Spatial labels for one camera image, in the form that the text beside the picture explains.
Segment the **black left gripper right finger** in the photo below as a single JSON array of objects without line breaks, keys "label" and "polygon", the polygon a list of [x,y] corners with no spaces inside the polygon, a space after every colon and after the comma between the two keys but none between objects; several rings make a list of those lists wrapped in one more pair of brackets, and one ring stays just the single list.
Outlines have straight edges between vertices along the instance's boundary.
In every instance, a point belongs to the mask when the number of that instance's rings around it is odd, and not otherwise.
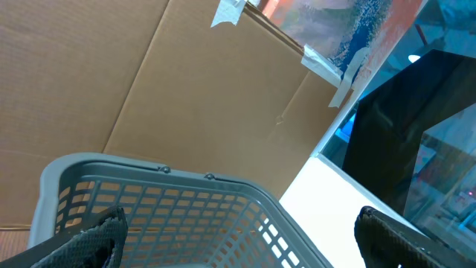
[{"label": "black left gripper right finger", "polygon": [[361,208],[354,237],[366,268],[475,268],[475,262],[371,206]]}]

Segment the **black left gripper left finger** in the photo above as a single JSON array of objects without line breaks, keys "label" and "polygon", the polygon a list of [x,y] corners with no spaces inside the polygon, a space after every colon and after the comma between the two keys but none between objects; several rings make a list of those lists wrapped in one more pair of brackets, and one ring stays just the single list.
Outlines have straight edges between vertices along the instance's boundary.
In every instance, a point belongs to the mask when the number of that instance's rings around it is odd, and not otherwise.
[{"label": "black left gripper left finger", "polygon": [[116,268],[128,233],[124,210],[112,206],[6,261],[12,268]]}]

